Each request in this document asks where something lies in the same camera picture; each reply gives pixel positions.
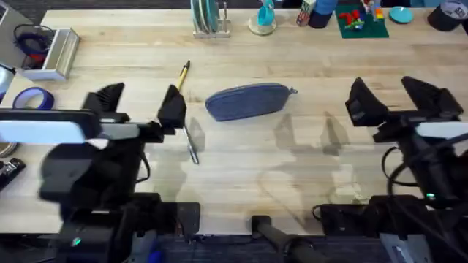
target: green led light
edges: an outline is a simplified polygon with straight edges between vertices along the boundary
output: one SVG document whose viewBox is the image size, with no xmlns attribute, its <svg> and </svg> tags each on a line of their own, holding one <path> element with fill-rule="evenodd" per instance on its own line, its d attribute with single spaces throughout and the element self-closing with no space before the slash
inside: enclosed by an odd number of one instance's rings
<svg viewBox="0 0 468 263">
<path fill-rule="evenodd" d="M 72 241 L 72 246 L 77 246 L 80 243 L 81 243 L 81 238 L 75 237 Z"/>
</svg>

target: dish rack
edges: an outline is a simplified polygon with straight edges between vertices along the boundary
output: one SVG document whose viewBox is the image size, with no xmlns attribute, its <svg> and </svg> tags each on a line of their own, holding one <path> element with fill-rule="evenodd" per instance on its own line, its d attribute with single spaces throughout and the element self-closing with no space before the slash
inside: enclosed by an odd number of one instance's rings
<svg viewBox="0 0 468 263">
<path fill-rule="evenodd" d="M 227 19 L 227 2 L 223 1 L 224 7 L 224 16 L 221 19 L 218 19 L 218 31 L 205 33 L 204 31 L 200 30 L 194 21 L 193 26 L 195 30 L 193 31 L 193 36 L 197 39 L 209 39 L 209 38 L 228 38 L 231 37 L 230 30 L 228 25 L 231 23 L 230 20 Z"/>
</svg>

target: blue lid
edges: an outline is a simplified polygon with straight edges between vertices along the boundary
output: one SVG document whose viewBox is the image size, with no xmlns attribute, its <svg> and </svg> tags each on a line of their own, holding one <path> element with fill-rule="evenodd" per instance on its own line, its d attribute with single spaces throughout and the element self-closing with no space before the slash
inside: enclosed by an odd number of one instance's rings
<svg viewBox="0 0 468 263">
<path fill-rule="evenodd" d="M 397 23 L 410 23 L 413 19 L 412 11 L 407 7 L 393 7 L 390 17 Z"/>
</svg>

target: blue pencil case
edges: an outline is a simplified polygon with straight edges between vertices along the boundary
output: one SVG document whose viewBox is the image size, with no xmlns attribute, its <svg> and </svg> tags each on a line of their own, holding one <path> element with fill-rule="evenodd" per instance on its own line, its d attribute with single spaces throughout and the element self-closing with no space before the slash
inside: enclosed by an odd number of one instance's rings
<svg viewBox="0 0 468 263">
<path fill-rule="evenodd" d="M 244 85 L 216 92 L 205 106 L 217 121 L 238 120 L 281 110 L 291 93 L 297 91 L 278 83 Z"/>
</svg>

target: silver object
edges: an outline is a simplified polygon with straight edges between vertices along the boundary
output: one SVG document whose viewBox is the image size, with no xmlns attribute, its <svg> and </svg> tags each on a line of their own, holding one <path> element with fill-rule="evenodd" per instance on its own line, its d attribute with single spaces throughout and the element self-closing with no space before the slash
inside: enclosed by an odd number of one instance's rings
<svg viewBox="0 0 468 263">
<path fill-rule="evenodd" d="M 16 142 L 0 142 L 0 158 L 5 158 L 15 152 L 18 144 Z"/>
<path fill-rule="evenodd" d="M 184 134 L 187 136 L 187 139 L 189 141 L 188 148 L 189 148 L 190 156 L 192 157 L 192 161 L 194 164 L 199 164 L 200 162 L 198 161 L 197 149 L 195 148 L 195 145 L 192 141 L 192 137 L 190 136 L 187 126 L 184 125 L 183 130 L 184 130 Z"/>
</svg>

